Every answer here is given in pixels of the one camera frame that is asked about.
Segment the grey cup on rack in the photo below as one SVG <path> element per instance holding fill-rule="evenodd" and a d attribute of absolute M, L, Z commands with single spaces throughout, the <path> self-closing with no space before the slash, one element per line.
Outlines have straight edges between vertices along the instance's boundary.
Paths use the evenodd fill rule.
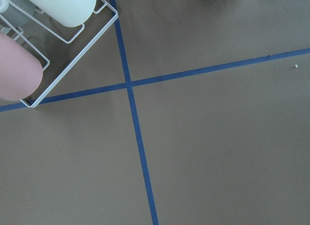
<path fill-rule="evenodd" d="M 36 6 L 30 0 L 10 0 L 12 3 L 17 5 L 19 8 L 24 10 L 29 15 L 33 16 Z M 15 8 L 13 5 L 8 4 L 7 9 L 3 11 L 0 9 L 0 14 L 10 22 L 15 28 L 22 27 L 26 23 L 30 21 L 30 18 Z"/>

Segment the pink cup on rack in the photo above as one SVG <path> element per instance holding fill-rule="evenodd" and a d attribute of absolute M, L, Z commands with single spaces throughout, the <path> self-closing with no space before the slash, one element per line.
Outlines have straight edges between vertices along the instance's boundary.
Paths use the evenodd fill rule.
<path fill-rule="evenodd" d="M 43 79 L 37 58 L 9 36 L 0 34 L 0 97 L 17 101 L 34 93 Z"/>

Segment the white cup on rack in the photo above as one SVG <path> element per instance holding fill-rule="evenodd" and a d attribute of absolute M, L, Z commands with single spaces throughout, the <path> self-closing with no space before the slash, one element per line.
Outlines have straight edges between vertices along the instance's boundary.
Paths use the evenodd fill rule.
<path fill-rule="evenodd" d="M 29 0 L 65 27 L 82 25 L 92 15 L 96 0 Z"/>

